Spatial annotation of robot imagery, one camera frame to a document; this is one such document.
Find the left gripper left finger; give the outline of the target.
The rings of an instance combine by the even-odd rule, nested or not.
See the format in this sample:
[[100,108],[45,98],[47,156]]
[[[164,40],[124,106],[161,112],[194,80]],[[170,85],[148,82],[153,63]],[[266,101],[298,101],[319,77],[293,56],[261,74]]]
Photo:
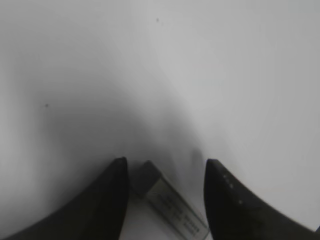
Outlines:
[[7,239],[118,240],[128,200],[128,162],[116,158],[70,202]]

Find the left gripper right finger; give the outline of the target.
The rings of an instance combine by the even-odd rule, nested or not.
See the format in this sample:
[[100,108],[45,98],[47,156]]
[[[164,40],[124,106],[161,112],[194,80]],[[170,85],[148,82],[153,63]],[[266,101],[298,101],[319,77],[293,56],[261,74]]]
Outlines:
[[243,185],[219,160],[208,159],[204,205],[215,240],[318,240],[320,234],[280,213]]

